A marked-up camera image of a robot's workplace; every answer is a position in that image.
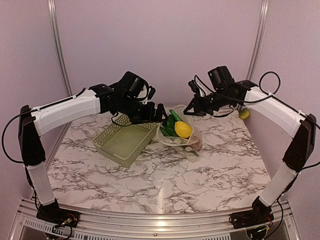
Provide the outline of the clear zip top bag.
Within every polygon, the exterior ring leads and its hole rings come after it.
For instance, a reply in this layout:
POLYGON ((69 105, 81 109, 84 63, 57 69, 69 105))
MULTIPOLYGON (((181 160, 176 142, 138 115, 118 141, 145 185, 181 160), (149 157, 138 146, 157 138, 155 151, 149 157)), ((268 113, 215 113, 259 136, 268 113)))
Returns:
POLYGON ((185 105, 167 108, 168 118, 158 125, 156 135, 162 144, 173 148, 190 162, 196 162, 203 148, 202 136, 193 118, 184 114, 185 108, 185 105))

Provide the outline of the yellow lemon toy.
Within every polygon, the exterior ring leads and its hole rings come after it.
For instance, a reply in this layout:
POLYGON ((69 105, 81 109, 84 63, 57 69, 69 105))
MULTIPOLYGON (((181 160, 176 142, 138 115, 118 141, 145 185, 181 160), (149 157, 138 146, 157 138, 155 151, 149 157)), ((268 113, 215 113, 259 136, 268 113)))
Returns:
POLYGON ((174 124, 174 131, 180 138, 188 139, 191 136, 193 129, 187 123, 177 121, 174 124))

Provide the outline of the brown red potato toy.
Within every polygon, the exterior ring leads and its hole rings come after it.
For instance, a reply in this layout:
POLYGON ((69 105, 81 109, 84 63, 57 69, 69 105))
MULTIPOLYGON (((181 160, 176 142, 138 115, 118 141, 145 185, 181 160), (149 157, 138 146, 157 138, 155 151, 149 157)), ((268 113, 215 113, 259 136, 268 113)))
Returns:
POLYGON ((190 145, 191 149, 194 151, 194 152, 199 152, 202 150, 203 148, 203 143, 202 143, 202 140, 199 138, 197 141, 195 141, 194 143, 192 143, 190 145))

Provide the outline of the green bell pepper toy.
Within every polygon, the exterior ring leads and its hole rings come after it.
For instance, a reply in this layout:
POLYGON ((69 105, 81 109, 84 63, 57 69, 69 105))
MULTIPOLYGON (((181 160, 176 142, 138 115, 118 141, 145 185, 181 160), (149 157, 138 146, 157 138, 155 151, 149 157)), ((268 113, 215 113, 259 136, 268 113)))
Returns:
POLYGON ((241 110, 238 111, 239 117, 244 120, 247 119, 250 116, 250 110, 248 108, 242 108, 241 110))

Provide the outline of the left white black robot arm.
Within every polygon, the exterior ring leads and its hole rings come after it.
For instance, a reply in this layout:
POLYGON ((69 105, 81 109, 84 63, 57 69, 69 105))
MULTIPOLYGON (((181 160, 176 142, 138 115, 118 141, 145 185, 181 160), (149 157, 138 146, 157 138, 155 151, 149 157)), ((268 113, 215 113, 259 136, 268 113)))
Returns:
POLYGON ((28 182, 40 203, 37 218, 52 223, 70 218, 75 222, 79 215, 59 207, 45 167, 46 154, 40 137, 80 118, 107 112, 124 114, 133 125, 164 122, 168 115, 163 104, 151 101, 154 93, 155 89, 147 83, 98 84, 47 105, 21 108, 18 140, 28 182))

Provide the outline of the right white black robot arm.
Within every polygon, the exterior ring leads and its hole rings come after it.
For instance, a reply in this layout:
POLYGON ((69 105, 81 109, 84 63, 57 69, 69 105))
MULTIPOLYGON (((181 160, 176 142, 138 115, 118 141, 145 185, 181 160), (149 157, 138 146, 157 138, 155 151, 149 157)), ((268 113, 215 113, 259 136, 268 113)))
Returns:
POLYGON ((214 91, 206 96, 201 96, 194 80, 188 84, 194 96, 183 111, 185 115, 203 117, 212 115, 224 106, 234 107, 239 104, 262 114, 292 138, 282 164, 265 190, 253 201, 251 209, 234 212, 229 217, 234 229, 274 220, 272 204, 291 188, 314 150, 316 117, 292 109, 275 98, 274 94, 262 92, 257 84, 248 80, 214 82, 214 91))

